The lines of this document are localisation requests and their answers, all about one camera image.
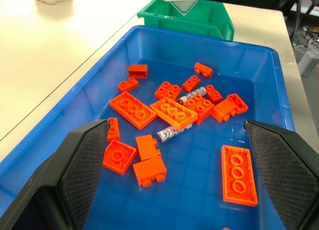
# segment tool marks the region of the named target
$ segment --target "table surface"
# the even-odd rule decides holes
[[[0,161],[132,26],[150,0],[0,0]],[[235,41],[279,53],[296,132],[319,142],[284,18],[225,4]]]

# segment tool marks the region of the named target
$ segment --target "blue plastic bin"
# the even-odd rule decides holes
[[[144,26],[126,33],[0,163],[0,215],[68,131],[115,116],[121,141],[135,146],[136,136],[155,136],[168,126],[156,118],[139,131],[108,106],[119,94],[116,85],[128,78],[129,64],[148,64],[149,77],[139,79],[140,87],[131,94],[150,105],[161,83],[181,86],[194,75],[196,62],[214,69],[212,78],[200,77],[201,86],[212,84],[223,97],[237,93],[248,112],[223,123],[209,117],[159,143],[167,168],[164,182],[139,188],[132,167],[124,176],[103,168],[86,229],[285,229],[256,172],[255,208],[223,202],[221,177],[221,146],[250,147],[245,119],[294,130],[278,54],[262,46]]]

